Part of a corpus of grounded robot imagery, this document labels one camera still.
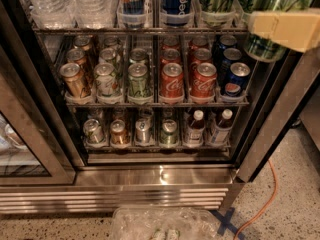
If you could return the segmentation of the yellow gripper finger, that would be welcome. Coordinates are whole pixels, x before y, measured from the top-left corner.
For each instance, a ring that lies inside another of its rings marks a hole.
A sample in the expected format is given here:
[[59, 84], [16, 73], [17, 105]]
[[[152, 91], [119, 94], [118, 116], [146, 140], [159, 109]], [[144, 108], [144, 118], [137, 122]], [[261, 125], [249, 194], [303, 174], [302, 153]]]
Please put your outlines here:
[[271, 40], [273, 37], [275, 14], [269, 11], [254, 11], [248, 20], [251, 34]]

